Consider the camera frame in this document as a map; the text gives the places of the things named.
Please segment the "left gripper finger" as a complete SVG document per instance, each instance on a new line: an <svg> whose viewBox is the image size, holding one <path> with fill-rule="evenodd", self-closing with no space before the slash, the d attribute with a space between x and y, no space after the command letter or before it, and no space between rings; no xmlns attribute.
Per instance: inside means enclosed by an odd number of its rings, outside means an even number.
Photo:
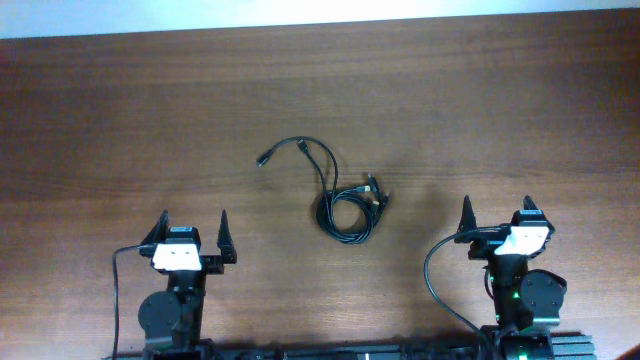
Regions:
<svg viewBox="0 0 640 360"><path fill-rule="evenodd" d="M228 216L225 210L222 211L216 244L225 264L237 263L237 251L231 237Z"/></svg>
<svg viewBox="0 0 640 360"><path fill-rule="evenodd" d="M166 239L169 226L169 212L164 210L159 216L158 221L149 231L149 233L142 240L142 246L154 245L157 243L163 243Z"/></svg>

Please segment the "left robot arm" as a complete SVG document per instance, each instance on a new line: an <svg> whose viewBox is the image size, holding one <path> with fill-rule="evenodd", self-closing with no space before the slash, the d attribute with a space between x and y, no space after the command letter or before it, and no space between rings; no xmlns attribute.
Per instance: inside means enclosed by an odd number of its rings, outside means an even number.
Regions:
<svg viewBox="0 0 640 360"><path fill-rule="evenodd" d="M145 334L144 359L216 359L211 339L201 337L206 279L222 275L237 262L228 217L221 215L216 240L219 252L203 255L199 230L171 227L163 211L140 244L139 254L167 277L167 287L149 295L138 310Z"/></svg>

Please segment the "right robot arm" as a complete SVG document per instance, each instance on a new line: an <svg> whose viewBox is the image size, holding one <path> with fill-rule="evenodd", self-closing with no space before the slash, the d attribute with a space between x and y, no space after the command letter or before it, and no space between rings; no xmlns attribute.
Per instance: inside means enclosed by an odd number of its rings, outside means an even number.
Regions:
<svg viewBox="0 0 640 360"><path fill-rule="evenodd" d="M529 262L546 250L555 233L530 196L511 220L493 227L479 227L471 199L463 200L454 241L469 246L468 258L485 260L485 289L491 293L497 325L483 329L482 356L493 359L530 357L560 323L560 308L567 291L562 277L529 268Z"/></svg>

